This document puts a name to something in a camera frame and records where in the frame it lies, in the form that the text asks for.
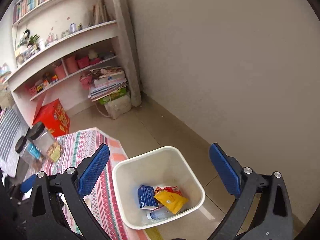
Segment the white plastic trash bin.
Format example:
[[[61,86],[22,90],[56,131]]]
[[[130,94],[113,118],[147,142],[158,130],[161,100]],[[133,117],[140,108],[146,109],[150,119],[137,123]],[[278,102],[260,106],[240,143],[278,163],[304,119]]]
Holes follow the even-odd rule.
[[[114,193],[123,223],[131,229],[143,230],[182,218],[202,206],[204,188],[181,152],[172,146],[126,159],[112,170]],[[138,188],[176,186],[188,199],[178,214],[160,220],[148,219],[149,210],[139,207]]]

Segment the clear jar with brown nuts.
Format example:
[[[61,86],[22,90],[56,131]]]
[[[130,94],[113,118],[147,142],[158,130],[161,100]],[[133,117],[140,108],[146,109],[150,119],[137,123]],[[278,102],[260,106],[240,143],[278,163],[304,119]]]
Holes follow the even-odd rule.
[[[29,139],[21,136],[16,142],[15,151],[36,172],[41,171],[44,156]]]

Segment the clear jar with cashews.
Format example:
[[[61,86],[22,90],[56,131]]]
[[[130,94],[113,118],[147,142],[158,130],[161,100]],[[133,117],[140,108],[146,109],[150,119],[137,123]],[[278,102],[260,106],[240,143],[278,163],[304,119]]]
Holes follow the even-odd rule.
[[[29,129],[27,138],[33,142],[44,157],[53,163],[57,162],[63,154],[63,147],[40,121]]]

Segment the patterned red green tablecloth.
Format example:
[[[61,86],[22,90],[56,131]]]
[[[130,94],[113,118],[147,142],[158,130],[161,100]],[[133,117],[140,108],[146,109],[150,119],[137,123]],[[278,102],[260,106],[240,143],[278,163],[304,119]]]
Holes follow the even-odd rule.
[[[109,147],[110,158],[91,193],[84,196],[84,201],[110,239],[148,239],[144,230],[129,229],[120,217],[111,174],[117,157],[121,160],[127,159],[120,142],[97,128],[63,135],[57,140],[62,144],[65,152],[57,163],[45,163],[42,171],[49,176],[63,173],[71,166],[77,167],[83,159],[91,157],[101,144],[106,144]],[[59,199],[71,230],[80,233],[63,194],[59,194]],[[29,200],[27,238],[33,239],[33,191]]]

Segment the grey sofa with striped cover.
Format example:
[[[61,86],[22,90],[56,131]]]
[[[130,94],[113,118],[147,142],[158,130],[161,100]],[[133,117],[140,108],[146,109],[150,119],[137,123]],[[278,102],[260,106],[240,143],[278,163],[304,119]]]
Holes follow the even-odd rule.
[[[29,126],[16,105],[7,107],[1,115],[1,170],[15,178],[19,155],[15,151],[16,142],[25,136]]]

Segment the red gift box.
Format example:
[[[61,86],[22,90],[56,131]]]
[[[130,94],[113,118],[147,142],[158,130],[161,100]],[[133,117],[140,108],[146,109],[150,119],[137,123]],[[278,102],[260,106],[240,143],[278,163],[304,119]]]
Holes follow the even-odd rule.
[[[56,99],[40,108],[33,125],[37,122],[42,122],[54,137],[59,137],[69,133],[71,120],[60,100]]]

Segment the yellow snack packet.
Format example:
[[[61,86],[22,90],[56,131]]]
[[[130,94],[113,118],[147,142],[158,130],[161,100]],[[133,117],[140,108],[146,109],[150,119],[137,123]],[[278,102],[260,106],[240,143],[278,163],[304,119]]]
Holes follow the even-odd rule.
[[[186,204],[189,199],[181,196],[178,193],[169,191],[159,191],[154,198],[165,206],[171,213],[176,215],[180,209]]]

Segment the blue medicine box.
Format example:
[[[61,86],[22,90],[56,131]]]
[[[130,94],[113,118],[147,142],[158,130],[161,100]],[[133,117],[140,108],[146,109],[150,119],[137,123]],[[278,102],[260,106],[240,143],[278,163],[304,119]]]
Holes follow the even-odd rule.
[[[155,210],[159,207],[159,204],[155,199],[155,191],[152,186],[141,185],[137,192],[140,209]]]

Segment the red white snack wrapper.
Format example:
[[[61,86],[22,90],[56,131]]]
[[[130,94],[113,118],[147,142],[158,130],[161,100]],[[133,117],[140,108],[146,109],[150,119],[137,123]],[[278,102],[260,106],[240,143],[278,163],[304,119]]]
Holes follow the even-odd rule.
[[[162,192],[162,191],[167,191],[167,192],[179,194],[180,196],[182,196],[182,193],[181,193],[181,191],[180,191],[178,186],[164,186],[164,187],[157,186],[154,189],[155,194],[157,194],[159,192]]]

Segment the clear plastic bottle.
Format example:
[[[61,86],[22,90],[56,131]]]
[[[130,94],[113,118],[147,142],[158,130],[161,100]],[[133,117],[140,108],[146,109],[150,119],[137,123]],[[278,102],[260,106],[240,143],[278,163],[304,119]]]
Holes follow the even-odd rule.
[[[173,217],[174,214],[166,207],[160,207],[159,209],[152,210],[146,215],[148,220],[163,220]]]

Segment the white bag on floor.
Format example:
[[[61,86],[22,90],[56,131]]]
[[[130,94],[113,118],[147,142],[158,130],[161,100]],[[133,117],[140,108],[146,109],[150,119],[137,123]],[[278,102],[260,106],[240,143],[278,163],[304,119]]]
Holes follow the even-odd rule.
[[[106,116],[113,120],[116,120],[121,115],[131,110],[131,99],[128,95],[121,96],[115,100],[109,101],[104,104],[107,111]]]

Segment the pink storage basket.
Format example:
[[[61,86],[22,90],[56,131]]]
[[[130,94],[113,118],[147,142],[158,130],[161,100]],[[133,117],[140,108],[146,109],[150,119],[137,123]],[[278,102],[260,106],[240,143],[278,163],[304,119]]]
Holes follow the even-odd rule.
[[[89,90],[92,84],[92,75],[82,75],[80,76],[80,83],[82,88],[85,90]]]

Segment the stack of books and papers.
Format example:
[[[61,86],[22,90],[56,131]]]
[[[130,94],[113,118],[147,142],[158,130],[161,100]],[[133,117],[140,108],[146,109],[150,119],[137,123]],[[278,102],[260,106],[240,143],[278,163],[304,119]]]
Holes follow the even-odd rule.
[[[121,67],[101,67],[90,70],[92,81],[89,85],[89,100],[97,101],[111,95],[122,88],[126,88],[128,81]]]

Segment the white bookshelf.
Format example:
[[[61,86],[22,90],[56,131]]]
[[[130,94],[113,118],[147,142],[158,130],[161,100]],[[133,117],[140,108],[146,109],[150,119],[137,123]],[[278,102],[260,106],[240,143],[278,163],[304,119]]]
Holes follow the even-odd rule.
[[[101,23],[68,35],[37,53],[24,65],[14,71],[8,79],[9,89],[25,122],[32,126],[37,111],[42,105],[59,99],[70,114],[78,113],[89,107],[88,98],[76,82],[79,73],[67,77],[48,87],[44,92],[32,98],[26,90],[27,81],[34,79],[46,67],[56,61],[66,65],[68,56],[80,49],[110,42],[116,52],[116,62],[124,69],[129,82],[131,103],[134,107],[141,104],[140,74],[135,35],[126,0],[105,0],[107,9],[114,20]]]

